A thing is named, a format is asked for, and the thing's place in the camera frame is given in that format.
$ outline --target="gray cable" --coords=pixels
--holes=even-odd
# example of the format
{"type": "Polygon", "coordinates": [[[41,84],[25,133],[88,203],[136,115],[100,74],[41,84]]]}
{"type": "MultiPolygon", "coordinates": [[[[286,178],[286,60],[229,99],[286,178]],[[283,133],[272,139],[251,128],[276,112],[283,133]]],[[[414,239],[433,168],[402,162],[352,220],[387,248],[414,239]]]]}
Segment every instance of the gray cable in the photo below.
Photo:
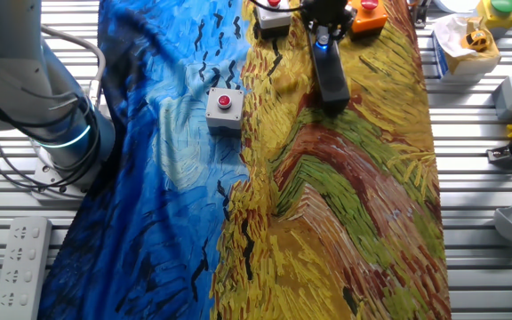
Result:
{"type": "Polygon", "coordinates": [[[96,54],[96,57],[98,57],[98,71],[96,72],[96,76],[94,77],[94,80],[98,80],[98,81],[102,80],[102,76],[104,75],[104,69],[106,68],[106,57],[104,56],[104,53],[102,52],[102,50],[100,50],[99,47],[97,47],[94,44],[89,43],[88,41],[86,41],[82,38],[69,35],[66,32],[55,30],[53,28],[49,28],[45,25],[41,25],[41,31],[45,32],[45,34],[47,34],[49,36],[57,36],[61,39],[67,40],[73,44],[78,44],[78,45],[92,51],[92,53],[96,54]]]}

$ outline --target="metal bracket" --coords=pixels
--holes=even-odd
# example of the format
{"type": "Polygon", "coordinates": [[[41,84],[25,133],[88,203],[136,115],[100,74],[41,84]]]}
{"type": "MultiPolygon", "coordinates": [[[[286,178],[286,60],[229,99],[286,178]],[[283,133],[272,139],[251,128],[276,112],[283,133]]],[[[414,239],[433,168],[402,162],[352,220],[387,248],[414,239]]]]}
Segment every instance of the metal bracket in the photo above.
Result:
{"type": "MultiPolygon", "coordinates": [[[[47,156],[48,154],[43,148],[39,150],[39,156],[47,156]]],[[[51,184],[55,181],[62,180],[63,178],[57,171],[45,164],[40,158],[36,161],[35,176],[34,179],[41,181],[44,184],[51,184]]],[[[84,196],[86,196],[86,190],[89,186],[78,186],[71,185],[61,188],[40,188],[33,189],[31,195],[39,202],[64,200],[68,202],[82,202],[84,196]]]]}
{"type": "Polygon", "coordinates": [[[487,150],[487,160],[489,160],[489,163],[503,169],[512,170],[512,152],[510,146],[511,144],[508,144],[504,147],[487,150]]]}
{"type": "Polygon", "coordinates": [[[410,7],[412,23],[415,28],[425,28],[428,7],[432,3],[432,0],[416,0],[416,2],[417,4],[410,7]]]}

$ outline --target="emergency stop button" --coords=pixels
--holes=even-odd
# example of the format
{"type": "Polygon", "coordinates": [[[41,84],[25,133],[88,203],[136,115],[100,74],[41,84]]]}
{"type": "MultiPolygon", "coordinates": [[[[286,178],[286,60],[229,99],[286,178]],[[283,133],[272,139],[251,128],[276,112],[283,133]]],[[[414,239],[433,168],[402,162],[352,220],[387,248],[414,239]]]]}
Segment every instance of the emergency stop button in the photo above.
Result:
{"type": "Polygon", "coordinates": [[[223,94],[218,99],[219,108],[226,110],[232,105],[232,100],[226,94],[223,94]]]}
{"type": "Polygon", "coordinates": [[[277,8],[277,6],[280,5],[280,0],[268,0],[268,4],[272,8],[277,8]]]}
{"type": "Polygon", "coordinates": [[[371,11],[379,6],[379,0],[361,0],[363,9],[371,11]]]}

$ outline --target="metal slatted table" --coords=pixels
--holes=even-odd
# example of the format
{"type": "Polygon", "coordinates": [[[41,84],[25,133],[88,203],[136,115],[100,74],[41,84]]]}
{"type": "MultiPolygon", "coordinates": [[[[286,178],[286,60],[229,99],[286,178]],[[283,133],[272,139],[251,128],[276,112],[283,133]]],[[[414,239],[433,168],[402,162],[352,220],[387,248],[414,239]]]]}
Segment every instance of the metal slatted table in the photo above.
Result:
{"type": "MultiPolygon", "coordinates": [[[[98,5],[98,1],[43,0],[42,22],[96,43],[98,5]]],[[[489,165],[485,157],[486,149],[507,143],[491,93],[512,75],[512,30],[498,42],[499,66],[479,84],[440,84],[430,35],[432,20],[443,15],[434,7],[429,10],[427,27],[418,30],[418,44],[436,144],[453,319],[512,320],[512,247],[492,226],[494,209],[512,203],[512,172],[489,165]]],[[[75,78],[88,85],[96,72],[94,56],[53,37],[48,36],[47,42],[75,78]]],[[[28,139],[16,131],[0,132],[0,137],[15,165],[33,174],[36,155],[28,139]]],[[[1,157],[0,166],[10,170],[1,157]]],[[[77,206],[64,202],[42,206],[27,190],[0,175],[0,269],[13,218],[44,216],[52,221],[50,268],[77,206]]]]}

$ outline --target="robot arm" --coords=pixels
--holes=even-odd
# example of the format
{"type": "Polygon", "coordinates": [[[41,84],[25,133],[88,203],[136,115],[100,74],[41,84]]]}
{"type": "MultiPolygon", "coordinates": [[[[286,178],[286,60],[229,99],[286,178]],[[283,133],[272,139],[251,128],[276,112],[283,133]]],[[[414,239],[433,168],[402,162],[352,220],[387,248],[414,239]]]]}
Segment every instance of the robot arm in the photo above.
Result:
{"type": "MultiPolygon", "coordinates": [[[[50,187],[88,185],[114,140],[113,125],[94,112],[103,63],[89,98],[41,37],[40,22],[40,0],[0,0],[0,130],[19,129],[48,152],[65,177],[50,187]]],[[[93,48],[104,61],[84,40],[43,29],[93,48]]]]}

